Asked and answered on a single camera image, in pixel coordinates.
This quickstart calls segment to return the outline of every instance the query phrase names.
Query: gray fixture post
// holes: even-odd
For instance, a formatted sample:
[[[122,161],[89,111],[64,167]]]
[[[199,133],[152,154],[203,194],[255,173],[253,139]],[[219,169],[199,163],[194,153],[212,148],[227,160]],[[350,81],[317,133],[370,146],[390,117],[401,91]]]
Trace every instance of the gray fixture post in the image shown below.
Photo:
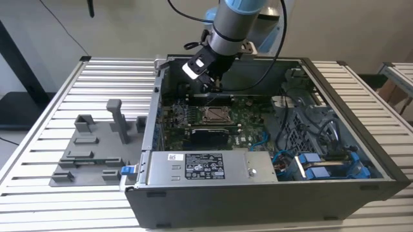
[[[127,144],[130,141],[128,137],[128,128],[126,119],[120,113],[122,101],[120,99],[110,99],[106,105],[107,110],[112,113],[115,126],[118,128],[118,133],[120,137],[120,141],[123,144]]]

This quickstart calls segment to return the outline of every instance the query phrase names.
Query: robotic arm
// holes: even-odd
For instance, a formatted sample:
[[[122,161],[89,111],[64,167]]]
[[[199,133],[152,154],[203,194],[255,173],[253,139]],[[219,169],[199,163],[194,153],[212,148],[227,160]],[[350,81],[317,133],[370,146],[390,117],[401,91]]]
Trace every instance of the robotic arm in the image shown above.
[[[235,58],[255,51],[246,37],[265,3],[266,0],[220,2],[212,30],[203,31],[200,42],[196,43],[203,48],[182,67],[190,78],[203,83],[204,92],[220,89],[222,76]]]

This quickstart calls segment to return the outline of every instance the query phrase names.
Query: motherboard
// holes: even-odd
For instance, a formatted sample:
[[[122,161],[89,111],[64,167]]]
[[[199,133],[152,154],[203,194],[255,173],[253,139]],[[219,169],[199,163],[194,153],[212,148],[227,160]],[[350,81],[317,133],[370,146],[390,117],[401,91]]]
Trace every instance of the motherboard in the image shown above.
[[[267,96],[176,101],[163,107],[166,150],[274,151],[265,126],[274,114]]]

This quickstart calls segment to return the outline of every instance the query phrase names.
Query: metal rail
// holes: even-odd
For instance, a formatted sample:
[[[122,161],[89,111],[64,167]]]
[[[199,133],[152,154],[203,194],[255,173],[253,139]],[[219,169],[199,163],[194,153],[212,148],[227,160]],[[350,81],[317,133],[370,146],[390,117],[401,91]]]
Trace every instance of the metal rail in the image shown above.
[[[413,97],[413,63],[389,63],[385,62],[378,70],[406,94]]]
[[[413,179],[413,129],[363,84],[347,66],[315,62],[327,81],[349,104],[369,132]],[[4,168],[0,185],[3,231],[146,231],[119,186],[48,186],[56,163],[75,131],[77,114],[110,120],[104,102],[120,98],[122,113],[134,119],[148,113],[154,85],[154,60],[93,58],[79,64],[51,108]],[[413,186],[385,202],[365,205],[345,221],[281,223],[196,228],[194,231],[410,231]]]

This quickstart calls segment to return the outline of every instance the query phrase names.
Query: light blue robot joint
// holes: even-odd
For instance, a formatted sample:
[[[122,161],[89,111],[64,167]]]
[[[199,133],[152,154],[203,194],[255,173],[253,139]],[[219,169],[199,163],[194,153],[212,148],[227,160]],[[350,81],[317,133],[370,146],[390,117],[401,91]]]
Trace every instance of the light blue robot joint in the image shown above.
[[[228,8],[242,15],[257,14],[263,8],[265,3],[266,0],[226,0]]]

